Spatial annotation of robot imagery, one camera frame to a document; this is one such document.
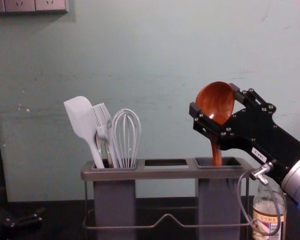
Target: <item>utensil caddy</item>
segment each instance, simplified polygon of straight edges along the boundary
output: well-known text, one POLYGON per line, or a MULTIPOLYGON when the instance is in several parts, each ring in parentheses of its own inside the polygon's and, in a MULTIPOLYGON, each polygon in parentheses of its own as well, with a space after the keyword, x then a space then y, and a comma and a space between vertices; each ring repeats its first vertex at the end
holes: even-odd
MULTIPOLYGON (((252 167, 242 158, 224 157, 222 162, 222 166, 216 167, 210 157, 139 159, 135 168, 98 169, 89 161, 81 171, 85 186, 83 227, 87 233, 94 231, 97 240, 136 240, 137 230, 151 230, 165 219, 172 219, 182 228, 196 229, 198 240, 239 240, 241 227, 246 228, 245 239, 248 239, 248 224, 241 223, 236 189, 241 174, 252 167), (183 224, 167 212, 155 223, 138 225, 136 180, 150 179, 195 179, 196 224, 183 224), (94 209, 90 210, 87 182, 93 182, 94 209), (92 213, 95 226, 88 221, 92 213)), ((246 183, 248 199, 249 181, 246 183)), ((245 207, 249 209, 248 200, 245 207)))

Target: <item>cable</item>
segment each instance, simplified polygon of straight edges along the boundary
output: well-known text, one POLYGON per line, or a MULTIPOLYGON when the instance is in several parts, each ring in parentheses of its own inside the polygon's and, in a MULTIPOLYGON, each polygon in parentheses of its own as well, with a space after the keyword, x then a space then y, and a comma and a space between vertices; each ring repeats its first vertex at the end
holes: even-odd
POLYGON ((271 197, 273 198, 273 202, 274 202, 274 206, 275 206, 275 210, 276 210, 276 216, 277 216, 277 225, 276 225, 276 228, 275 228, 275 230, 274 230, 273 232, 269 232, 269 233, 267 233, 267 232, 261 232, 259 229, 257 229, 257 228, 253 225, 251 217, 246 213, 246 210, 245 210, 245 208, 244 208, 244 206, 243 206, 243 204, 242 204, 242 201, 241 201, 241 181, 242 181, 242 178, 244 178, 244 176, 245 176, 246 174, 248 174, 248 173, 250 174, 250 173, 252 173, 253 171, 255 171, 255 169, 245 171, 245 172, 240 176, 240 178, 239 178, 239 180, 238 180, 237 187, 236 187, 236 196, 237 196, 237 199, 238 199, 238 202, 239 202, 241 211, 242 211, 242 213, 243 213, 245 219, 247 220, 247 222, 248 222, 249 225, 251 226, 251 228, 252 228, 254 231, 256 231, 257 233, 259 233, 259 234, 261 234, 261 235, 263 235, 263 236, 273 236, 273 235, 275 235, 275 234, 279 231, 280 226, 281 226, 281 224, 280 224, 280 223, 281 223, 281 220, 280 220, 279 203, 278 203, 278 201, 277 201, 277 199, 276 199, 276 196, 275 196, 273 190, 272 190, 271 187, 269 186, 269 184, 267 183, 267 184, 265 184, 265 186, 266 186, 266 188, 268 189, 268 191, 270 192, 271 197))

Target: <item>ladle handle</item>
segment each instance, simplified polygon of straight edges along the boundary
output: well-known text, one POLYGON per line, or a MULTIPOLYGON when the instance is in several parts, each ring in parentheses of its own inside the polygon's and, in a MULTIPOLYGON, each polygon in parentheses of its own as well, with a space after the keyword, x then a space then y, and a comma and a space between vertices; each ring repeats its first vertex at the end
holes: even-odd
POLYGON ((217 148, 217 145, 211 141, 213 166, 222 166, 221 150, 217 148))

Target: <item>white spatula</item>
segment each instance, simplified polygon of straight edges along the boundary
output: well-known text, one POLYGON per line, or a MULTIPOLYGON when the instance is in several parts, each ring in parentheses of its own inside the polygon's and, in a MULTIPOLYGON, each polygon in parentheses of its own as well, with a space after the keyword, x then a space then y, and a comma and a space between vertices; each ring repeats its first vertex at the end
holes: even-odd
POLYGON ((96 147, 97 124, 90 101, 84 96, 76 96, 65 101, 64 106, 75 134, 88 143, 95 166, 104 169, 105 166, 96 147))

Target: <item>wooden spoon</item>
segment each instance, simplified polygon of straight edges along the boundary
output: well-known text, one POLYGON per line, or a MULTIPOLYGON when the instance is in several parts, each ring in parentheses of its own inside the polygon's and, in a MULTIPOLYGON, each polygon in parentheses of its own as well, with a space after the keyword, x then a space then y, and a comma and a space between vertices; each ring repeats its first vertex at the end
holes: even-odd
MULTIPOLYGON (((204 87, 195 99, 202 113, 220 125, 232 115, 235 106, 235 93, 228 83, 212 82, 204 87)), ((213 165, 222 166, 221 150, 211 141, 213 165)))

